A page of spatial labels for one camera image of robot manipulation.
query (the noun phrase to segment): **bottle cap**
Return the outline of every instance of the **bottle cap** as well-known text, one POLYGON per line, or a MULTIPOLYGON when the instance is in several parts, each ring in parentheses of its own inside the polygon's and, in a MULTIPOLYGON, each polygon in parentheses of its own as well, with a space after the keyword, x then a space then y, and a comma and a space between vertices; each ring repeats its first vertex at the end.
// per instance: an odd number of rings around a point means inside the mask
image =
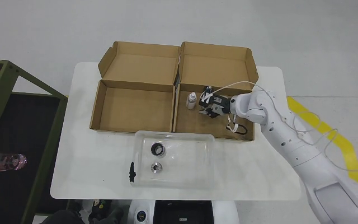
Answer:
POLYGON ((196 94, 195 94, 194 92, 192 92, 192 93, 189 95, 189 98, 190 98, 191 100, 196 99, 196 94))

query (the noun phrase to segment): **yellow tape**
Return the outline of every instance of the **yellow tape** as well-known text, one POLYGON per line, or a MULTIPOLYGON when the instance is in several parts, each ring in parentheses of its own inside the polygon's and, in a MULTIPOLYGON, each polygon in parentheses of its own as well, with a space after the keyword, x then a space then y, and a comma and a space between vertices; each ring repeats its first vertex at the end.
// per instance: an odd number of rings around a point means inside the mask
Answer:
MULTIPOLYGON (((304 121, 306 121, 309 125, 316 127, 319 123, 318 118, 314 114, 304 113, 302 112, 309 111, 304 106, 302 106, 299 102, 297 102, 292 97, 287 97, 287 102, 290 110, 294 113, 298 114, 304 121)), ((325 134, 329 132, 332 128, 326 124, 325 122, 321 122, 320 126, 317 128, 317 131, 321 134, 325 134)), ((331 140, 335 136, 335 133, 332 132, 327 136, 329 140, 331 140)), ((343 158, 348 170, 358 170, 358 160, 356 157, 356 153, 354 151, 354 147, 350 141, 348 141, 344 136, 338 134, 333 140, 333 143, 341 149, 343 158)), ((348 172, 350 178, 358 182, 358 172, 348 172)))

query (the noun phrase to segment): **small bottle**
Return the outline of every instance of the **small bottle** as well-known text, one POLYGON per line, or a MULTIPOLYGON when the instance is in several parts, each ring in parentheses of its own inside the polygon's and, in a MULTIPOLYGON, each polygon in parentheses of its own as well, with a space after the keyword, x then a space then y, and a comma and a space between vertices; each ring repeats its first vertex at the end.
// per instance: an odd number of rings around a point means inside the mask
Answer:
POLYGON ((188 98, 186 99, 186 107, 191 110, 194 108, 196 103, 196 94, 192 92, 188 95, 188 98))
POLYGON ((0 153, 0 172, 7 170, 19 170, 27 163, 26 156, 22 154, 0 153))

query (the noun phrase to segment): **transparent tray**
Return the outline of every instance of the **transparent tray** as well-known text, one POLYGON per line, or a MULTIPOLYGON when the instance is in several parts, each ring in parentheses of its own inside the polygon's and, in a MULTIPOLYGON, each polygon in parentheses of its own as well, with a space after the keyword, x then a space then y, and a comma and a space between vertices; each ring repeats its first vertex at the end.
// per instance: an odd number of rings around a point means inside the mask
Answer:
POLYGON ((211 134, 184 134, 138 131, 133 150, 134 172, 132 186, 160 188, 210 189, 214 172, 211 161, 214 137, 211 134), (164 156, 154 156, 151 148, 161 143, 164 156), (159 173, 152 165, 159 162, 159 173))

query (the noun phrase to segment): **black rubber ring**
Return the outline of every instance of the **black rubber ring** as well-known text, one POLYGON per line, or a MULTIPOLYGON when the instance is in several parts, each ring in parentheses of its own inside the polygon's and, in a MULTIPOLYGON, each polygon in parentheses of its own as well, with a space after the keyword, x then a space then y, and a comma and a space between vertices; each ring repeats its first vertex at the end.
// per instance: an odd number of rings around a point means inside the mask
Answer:
POLYGON ((164 146, 157 142, 152 145, 152 148, 150 150, 152 151, 153 155, 161 156, 164 153, 164 146), (161 148, 161 151, 159 153, 157 153, 157 150, 156 150, 156 148, 158 148, 158 147, 161 148))

